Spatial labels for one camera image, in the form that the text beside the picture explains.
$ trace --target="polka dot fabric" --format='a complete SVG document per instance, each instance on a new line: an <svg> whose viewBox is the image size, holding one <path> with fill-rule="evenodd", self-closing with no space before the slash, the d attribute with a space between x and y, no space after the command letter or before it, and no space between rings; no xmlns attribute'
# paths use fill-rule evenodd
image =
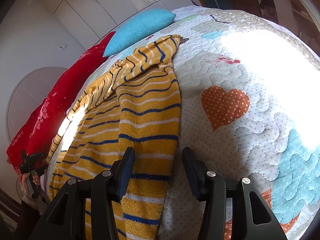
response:
<svg viewBox="0 0 320 240"><path fill-rule="evenodd" d="M206 89L202 93L201 102L213 130L243 116L250 105L248 96L241 90L231 89L226 92L218 86Z"/></svg>

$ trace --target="clamp jaw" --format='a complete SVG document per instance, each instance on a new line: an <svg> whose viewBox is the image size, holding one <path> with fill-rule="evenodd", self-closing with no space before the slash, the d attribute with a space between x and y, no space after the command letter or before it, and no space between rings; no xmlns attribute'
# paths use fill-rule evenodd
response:
<svg viewBox="0 0 320 240"><path fill-rule="evenodd" d="M135 152L128 147L122 160L93 179L68 179L40 218L29 240L82 240L85 236L85 200L91 199L93 239L119 240L111 201L127 191Z"/></svg>
<svg viewBox="0 0 320 240"><path fill-rule="evenodd" d="M206 201L198 240L223 240L226 198L232 198L231 240L287 240L278 220L249 178L224 179L196 160L191 149L182 151L191 192Z"/></svg>
<svg viewBox="0 0 320 240"><path fill-rule="evenodd" d="M33 182L33 176L38 173L39 177L44 174L46 167L35 168L38 160L45 158L45 155L39 153L33 153L27 156L25 151L21 151L22 163L19 165L21 174L30 172L29 178L27 178L27 185L32 198L37 198L40 195L41 187L36 186Z"/></svg>

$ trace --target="yellow striped sweater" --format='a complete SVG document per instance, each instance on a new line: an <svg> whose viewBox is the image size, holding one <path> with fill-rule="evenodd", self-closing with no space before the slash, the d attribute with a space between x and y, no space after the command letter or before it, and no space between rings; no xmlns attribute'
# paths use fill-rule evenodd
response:
<svg viewBox="0 0 320 240"><path fill-rule="evenodd" d="M113 203L120 240L156 237L179 134L180 92L172 66L179 44L179 35L162 37L93 81L64 120L47 158L69 126L50 183L53 198L70 177L92 179L121 159L127 147L134 148L127 193ZM65 142L70 134L71 145ZM91 239L89 199L85 212Z"/></svg>

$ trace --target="person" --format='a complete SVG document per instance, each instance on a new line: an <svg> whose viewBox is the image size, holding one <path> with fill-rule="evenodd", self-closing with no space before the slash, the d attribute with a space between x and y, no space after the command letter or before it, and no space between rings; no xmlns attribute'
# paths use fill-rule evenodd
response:
<svg viewBox="0 0 320 240"><path fill-rule="evenodd" d="M40 213L38 210L38 204L36 198L32 198L28 189L27 179L30 173L25 173L22 176L21 188L23 191L23 197L21 201L21 213L17 229L15 231L15 238L17 240L28 240L33 229L36 227L40 219ZM40 179L36 173L33 177L33 182L37 186L40 185Z"/></svg>

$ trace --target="white wardrobe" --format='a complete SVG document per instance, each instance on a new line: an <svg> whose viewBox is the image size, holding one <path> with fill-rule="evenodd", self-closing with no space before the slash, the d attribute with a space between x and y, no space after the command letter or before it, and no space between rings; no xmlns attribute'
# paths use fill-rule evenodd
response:
<svg viewBox="0 0 320 240"><path fill-rule="evenodd" d="M42 0L42 3L85 49L137 13L192 5L191 0Z"/></svg>

